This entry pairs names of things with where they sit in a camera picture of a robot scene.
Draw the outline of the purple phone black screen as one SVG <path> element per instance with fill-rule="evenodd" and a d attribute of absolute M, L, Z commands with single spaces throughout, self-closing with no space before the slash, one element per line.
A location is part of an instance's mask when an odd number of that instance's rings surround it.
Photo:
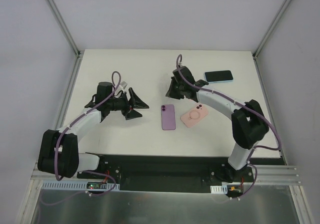
<path fill-rule="evenodd" d="M 164 131 L 176 129 L 175 107 L 173 104 L 161 106 L 161 127 Z"/>

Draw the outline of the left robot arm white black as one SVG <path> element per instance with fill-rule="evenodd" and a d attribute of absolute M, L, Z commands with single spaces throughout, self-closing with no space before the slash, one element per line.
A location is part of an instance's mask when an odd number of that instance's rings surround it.
<path fill-rule="evenodd" d="M 96 94 L 72 122 L 58 130 L 46 130 L 42 137 L 37 161 L 39 171 L 54 174 L 57 180 L 71 178 L 78 172 L 88 171 L 94 178 L 105 175 L 106 167 L 96 154 L 79 153 L 80 140 L 112 111 L 119 111 L 126 120 L 142 117 L 138 109 L 148 109 L 133 91 L 120 91 L 110 82 L 100 82 Z"/>

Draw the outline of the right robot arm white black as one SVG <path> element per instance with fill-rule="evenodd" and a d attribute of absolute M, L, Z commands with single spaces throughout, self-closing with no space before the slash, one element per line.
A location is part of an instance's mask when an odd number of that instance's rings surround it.
<path fill-rule="evenodd" d="M 228 183 L 237 181 L 242 177 L 243 168 L 247 166 L 255 145 L 269 131 L 260 104 L 253 99 L 236 104 L 236 100 L 226 94 L 210 90 L 206 81 L 201 79 L 195 81 L 185 66 L 179 66 L 172 74 L 166 97 L 193 100 L 211 107 L 230 119 L 235 145 L 227 164 L 221 171 L 215 172 L 215 176 Z"/>

